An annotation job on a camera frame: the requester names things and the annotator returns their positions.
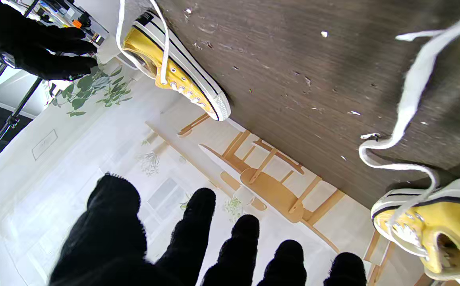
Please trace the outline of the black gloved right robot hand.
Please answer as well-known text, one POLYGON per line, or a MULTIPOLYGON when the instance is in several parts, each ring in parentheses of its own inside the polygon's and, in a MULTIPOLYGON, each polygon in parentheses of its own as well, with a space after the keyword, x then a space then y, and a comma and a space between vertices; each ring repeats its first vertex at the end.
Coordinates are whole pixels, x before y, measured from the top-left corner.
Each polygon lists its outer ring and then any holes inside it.
POLYGON ((44 80, 74 81, 97 66, 96 52, 82 30, 47 27, 0 1, 0 63, 44 80))

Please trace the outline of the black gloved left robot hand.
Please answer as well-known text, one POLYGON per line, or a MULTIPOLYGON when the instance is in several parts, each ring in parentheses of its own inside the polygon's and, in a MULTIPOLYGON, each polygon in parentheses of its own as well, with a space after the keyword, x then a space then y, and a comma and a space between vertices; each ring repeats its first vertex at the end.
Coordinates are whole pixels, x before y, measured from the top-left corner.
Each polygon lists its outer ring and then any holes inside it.
MULTIPOLYGON (((165 253, 146 260, 146 230, 137 214, 141 198, 126 179, 106 173, 72 226, 50 275, 49 286, 195 286, 206 254, 216 195, 199 188, 175 225, 165 253)), ((259 220, 246 214, 232 228, 203 286, 251 286, 257 259, 259 220)), ((304 251, 283 241, 257 286, 305 286, 304 251)), ((366 286, 362 259, 341 252, 324 286, 366 286)))

